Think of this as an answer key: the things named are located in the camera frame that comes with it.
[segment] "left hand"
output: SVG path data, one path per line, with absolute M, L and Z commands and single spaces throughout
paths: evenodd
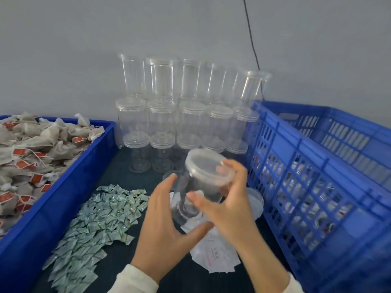
M 213 227 L 213 223 L 205 222 L 186 235 L 175 229 L 170 190 L 176 179 L 177 176 L 171 174 L 151 194 L 136 253 L 130 263 L 158 284 Z

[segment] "white sleeve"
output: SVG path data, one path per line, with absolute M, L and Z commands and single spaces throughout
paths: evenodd
M 291 279 L 289 280 L 288 287 L 284 290 L 283 293 L 304 293 L 303 289 L 301 288 L 301 285 L 294 276 L 292 276 L 291 273 L 289 273 Z
M 128 264 L 117 275 L 108 293 L 156 293 L 159 285 L 138 268 Z

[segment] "gray wall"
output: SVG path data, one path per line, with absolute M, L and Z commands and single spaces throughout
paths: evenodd
M 267 98 L 391 127 L 390 0 L 247 0 Z M 0 0 L 0 114 L 116 119 L 117 52 L 255 69 L 242 0 Z

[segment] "blue plastic tray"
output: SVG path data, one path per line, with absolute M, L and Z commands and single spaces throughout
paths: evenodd
M 391 130 L 329 107 L 253 108 L 248 184 L 304 289 L 390 292 Z
M 63 120 L 77 123 L 77 119 Z M 105 133 L 91 144 L 0 241 L 1 292 L 26 292 L 29 289 L 117 152 L 115 122 L 90 122 L 95 126 L 103 126 Z

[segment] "black cable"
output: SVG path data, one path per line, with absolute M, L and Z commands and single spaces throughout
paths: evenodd
M 256 61 L 257 61 L 258 70 L 260 70 L 260 68 L 259 68 L 259 63 L 258 63 L 257 53 L 255 52 L 255 48 L 254 48 L 253 35 L 251 34 L 250 20 L 248 19 L 248 12 L 247 12 L 246 0 L 243 0 L 243 3 L 244 3 L 244 10 L 246 11 L 247 26 L 248 26 L 248 31 L 249 31 L 249 33 L 250 33 L 251 46 L 253 47 L 253 52 L 254 52 L 254 55 L 255 55 L 255 59 L 256 59 Z

